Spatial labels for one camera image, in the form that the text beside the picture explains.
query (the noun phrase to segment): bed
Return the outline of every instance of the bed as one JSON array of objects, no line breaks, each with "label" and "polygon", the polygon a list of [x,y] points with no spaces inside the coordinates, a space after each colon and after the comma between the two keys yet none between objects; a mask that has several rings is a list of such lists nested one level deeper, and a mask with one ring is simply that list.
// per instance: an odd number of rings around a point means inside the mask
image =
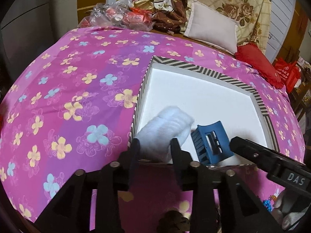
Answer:
[{"label": "bed", "polygon": [[[98,170],[127,150],[137,94],[153,56],[193,63],[256,88],[279,151],[302,162],[305,145],[285,89],[273,88],[250,65],[169,35],[73,29],[25,69],[1,104],[0,178],[25,218],[34,222],[77,169]],[[262,200],[282,190],[256,167],[246,167],[241,177]],[[155,232],[171,208],[189,217],[191,200],[172,169],[140,166],[130,191],[119,193],[122,227]],[[94,206],[91,214],[94,227]]]}]

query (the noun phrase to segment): red package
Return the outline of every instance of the red package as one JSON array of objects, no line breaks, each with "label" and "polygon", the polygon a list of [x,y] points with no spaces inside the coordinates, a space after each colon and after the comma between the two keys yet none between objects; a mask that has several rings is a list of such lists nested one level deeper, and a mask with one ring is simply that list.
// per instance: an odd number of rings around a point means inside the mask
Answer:
[{"label": "red package", "polygon": [[274,68],[286,86],[286,91],[288,93],[292,92],[295,84],[300,79],[300,73],[296,67],[296,61],[286,63],[282,58],[279,58]]}]

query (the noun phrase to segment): metal screw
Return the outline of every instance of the metal screw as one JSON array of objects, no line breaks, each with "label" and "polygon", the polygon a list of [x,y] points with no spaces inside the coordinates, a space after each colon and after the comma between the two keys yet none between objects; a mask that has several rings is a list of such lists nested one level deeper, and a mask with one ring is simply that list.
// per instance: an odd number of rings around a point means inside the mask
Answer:
[{"label": "metal screw", "polygon": [[200,162],[198,162],[198,161],[191,161],[190,162],[190,166],[192,166],[192,167],[199,167],[200,166]]},{"label": "metal screw", "polygon": [[83,169],[78,169],[78,170],[76,170],[75,175],[81,176],[81,175],[83,175],[84,173],[85,173],[85,171],[84,171]]},{"label": "metal screw", "polygon": [[233,175],[235,175],[235,172],[233,170],[229,169],[229,170],[226,171],[226,174],[228,176],[232,177]]},{"label": "metal screw", "polygon": [[120,166],[120,163],[119,163],[118,161],[112,161],[112,162],[110,163],[110,166],[111,166],[111,167],[119,167],[119,166]]}]

